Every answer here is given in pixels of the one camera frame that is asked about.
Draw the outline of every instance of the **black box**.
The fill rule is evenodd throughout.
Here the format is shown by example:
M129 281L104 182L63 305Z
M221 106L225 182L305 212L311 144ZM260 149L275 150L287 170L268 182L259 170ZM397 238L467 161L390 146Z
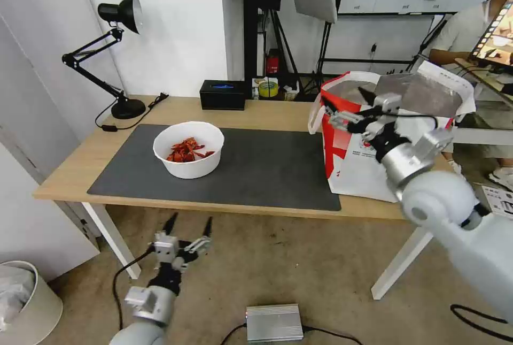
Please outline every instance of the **black box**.
M199 90L204 110L243 110L246 103L246 82L205 80Z

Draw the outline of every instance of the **lamp base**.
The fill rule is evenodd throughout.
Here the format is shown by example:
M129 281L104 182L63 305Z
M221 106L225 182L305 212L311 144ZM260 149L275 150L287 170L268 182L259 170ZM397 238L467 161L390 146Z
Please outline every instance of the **lamp base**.
M112 116L116 119L137 118L139 115L144 114L144 111L146 111L146 106L139 99L124 98L111 108Z

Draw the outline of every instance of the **silver metal box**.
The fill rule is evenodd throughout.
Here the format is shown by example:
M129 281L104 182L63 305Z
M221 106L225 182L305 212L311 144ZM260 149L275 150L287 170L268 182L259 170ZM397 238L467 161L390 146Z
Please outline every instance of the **silver metal box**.
M275 342L303 339L299 305L248 306L247 341Z

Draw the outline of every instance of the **table leg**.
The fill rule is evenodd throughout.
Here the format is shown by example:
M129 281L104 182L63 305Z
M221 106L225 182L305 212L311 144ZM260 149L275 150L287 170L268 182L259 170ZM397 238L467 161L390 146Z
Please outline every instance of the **table leg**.
M372 297L381 300L385 293L392 287L397 279L405 272L408 266L421 253L433 235L422 227L415 229L408 241L403 245L390 265L371 288Z
M133 261L134 256L130 252L130 249L128 249L127 243L119 233L110 215L108 215L107 210L105 210L105 207L102 204L96 203L82 202L82 204L96 226L98 226L114 254L116 254L119 262L125 266L129 262ZM127 268L127 272L130 275L130 278L137 279L141 273L141 268L138 264L134 264Z

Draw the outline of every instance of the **black lamp shade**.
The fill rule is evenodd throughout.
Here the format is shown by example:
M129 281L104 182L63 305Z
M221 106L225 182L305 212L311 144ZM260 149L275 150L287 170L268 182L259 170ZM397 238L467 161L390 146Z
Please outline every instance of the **black lamp shade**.
M101 3L98 14L108 22L120 22L132 32L139 33L143 25L143 15L139 0L122 0L118 5Z

